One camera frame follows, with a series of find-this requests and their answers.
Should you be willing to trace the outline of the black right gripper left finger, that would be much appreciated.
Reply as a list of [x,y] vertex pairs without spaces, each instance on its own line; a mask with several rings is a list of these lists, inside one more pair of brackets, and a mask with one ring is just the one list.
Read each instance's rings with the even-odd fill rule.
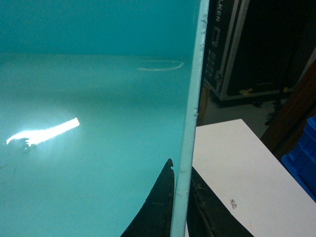
[[168,159],[148,197],[131,221],[123,237],[170,236],[175,176],[173,161]]

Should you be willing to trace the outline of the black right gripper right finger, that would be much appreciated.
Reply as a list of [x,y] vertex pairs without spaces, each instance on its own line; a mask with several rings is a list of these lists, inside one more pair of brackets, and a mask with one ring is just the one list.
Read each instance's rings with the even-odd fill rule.
[[251,237],[198,172],[192,168],[187,211],[191,237]]

